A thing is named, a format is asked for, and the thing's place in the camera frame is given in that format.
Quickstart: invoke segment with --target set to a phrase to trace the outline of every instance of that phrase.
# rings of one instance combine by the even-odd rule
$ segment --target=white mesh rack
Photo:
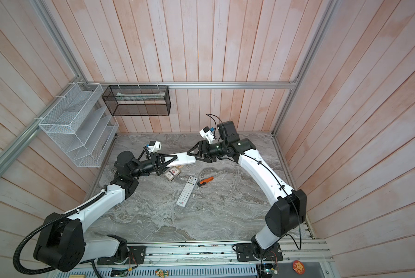
[[[100,84],[77,83],[39,124],[78,167],[100,167],[119,126],[94,108],[101,95]]]

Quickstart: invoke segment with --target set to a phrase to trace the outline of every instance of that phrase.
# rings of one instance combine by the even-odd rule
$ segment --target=robotic arm
[[[130,151],[120,153],[115,162],[117,172],[110,185],[75,209],[61,215],[50,214],[43,226],[21,242],[13,257],[16,270],[24,274],[40,274],[54,269],[66,272],[81,262],[101,257],[125,262],[128,258],[125,239],[107,235],[84,241],[83,233],[106,211],[130,197],[138,186],[139,177],[149,176],[152,172],[161,175],[168,167],[192,164],[196,160],[212,163],[225,159],[225,156],[232,158],[254,178],[272,205],[265,217],[266,225],[252,237],[251,244],[240,249],[242,253],[251,253],[255,259],[264,257],[266,250],[286,232],[305,221],[306,195],[302,190],[294,191],[282,181],[266,164],[255,145],[249,139],[239,138],[233,122],[220,123],[217,127],[222,142],[212,144],[215,139],[213,129],[206,127],[200,131],[204,140],[186,153],[158,153],[160,142],[150,142],[138,159]],[[33,256],[51,267],[29,270],[20,264],[19,256],[24,245],[38,232],[40,236]]]

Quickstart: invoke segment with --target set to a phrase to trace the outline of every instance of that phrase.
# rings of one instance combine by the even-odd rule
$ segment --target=small box
[[[167,171],[166,173],[164,173],[164,176],[166,177],[166,179],[168,179],[169,181],[173,180],[179,173],[181,173],[180,169],[178,169],[177,167],[172,167],[171,169],[169,169],[169,171]]]

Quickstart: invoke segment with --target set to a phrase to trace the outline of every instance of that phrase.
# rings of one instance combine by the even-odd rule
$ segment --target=black mesh basket
[[[171,111],[167,86],[110,85],[102,99],[113,116],[168,116]]]

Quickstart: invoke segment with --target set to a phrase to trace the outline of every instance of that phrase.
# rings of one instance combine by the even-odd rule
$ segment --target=orange screwdriver handle
[[[198,186],[204,186],[205,184],[207,184],[208,182],[212,181],[214,179],[214,177],[208,177],[207,179],[204,179],[203,181],[199,181],[197,182]]]

